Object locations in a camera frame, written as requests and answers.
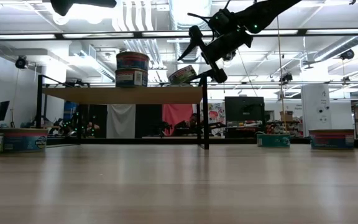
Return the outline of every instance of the red fabric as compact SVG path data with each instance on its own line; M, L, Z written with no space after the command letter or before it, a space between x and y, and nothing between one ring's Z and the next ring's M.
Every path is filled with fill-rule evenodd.
M171 136L175 125L189 121L192 114L193 105L162 105L162 120L172 125L171 131L165 131L165 134Z

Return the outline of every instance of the ceiling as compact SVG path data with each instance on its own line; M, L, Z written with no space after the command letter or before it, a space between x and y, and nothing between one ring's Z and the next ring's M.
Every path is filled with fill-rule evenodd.
M183 5L190 0L181 0ZM90 24L86 19L71 19L65 25L60 26L54 23L53 16L48 11L48 5L39 1L3 1L0 4L0 33L48 33L48 32L114 32L111 24L111 18L106 16L99 24ZM230 11L241 11L250 6L253 1L249 0L232 0L229 5ZM223 8L226 1L213 0L211 6L211 15ZM135 23L135 12L132 9L132 21ZM299 28L355 28L358 27L358 1L354 5L349 5L348 0L305 0L296 6L285 11L279 16L279 27L277 20L273 21L268 29L299 29ZM155 30L171 30L170 12L168 0L153 0L152 1L152 25ZM222 61L218 62L218 66L223 67L225 72L229 75L229 82L248 81L247 74L254 82L267 82L270 80L278 81L280 72L277 72L282 65L290 63L286 72L291 72L294 80L301 80L300 73L302 73L304 65L300 63L303 60L309 60L302 56L302 53L308 55L319 52L342 37L282 37L280 44L278 37L256 37L249 49L245 45L239 48L239 52L234 57L230 65L224 65ZM163 64L166 66L162 73L171 74L177 69L177 55L175 53L175 39L157 39L159 53L161 55ZM2 46L11 49L47 49L62 59L71 63L71 69L68 70L68 77L78 77L82 79L98 80L100 74L93 69L90 69L82 63L71 62L69 55L67 55L67 48L72 44L71 41L23 41L23 42L1 42ZM126 47L123 40L81 40L82 46L92 45L99 53L98 60L104 63L107 69L114 71L116 64L114 60L105 57L106 53L114 55L117 49L124 49ZM322 80L341 80L341 78L348 74L357 74L358 71L358 45L353 47L355 57L352 60L344 61L344 69L342 67L342 60L331 58L324 62L314 64L313 67L326 67L328 73L309 75L306 77L302 75L304 80L315 80L316 77ZM209 65L200 60L194 63L193 66L198 70L198 73L210 69ZM253 86L257 88L257 92L262 94L271 94L277 92L274 89L277 86ZM210 86L213 88L223 88L223 86ZM241 85L225 85L225 88L231 88L232 93L224 94L238 94L238 88L251 88L250 86ZM346 91L358 92L358 85L347 88ZM253 95L252 90L245 90L243 94Z

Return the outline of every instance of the shelf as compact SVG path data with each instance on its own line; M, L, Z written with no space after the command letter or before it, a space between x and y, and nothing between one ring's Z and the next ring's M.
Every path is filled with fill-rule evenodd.
M84 105L198 104L202 87L44 88L46 95Z

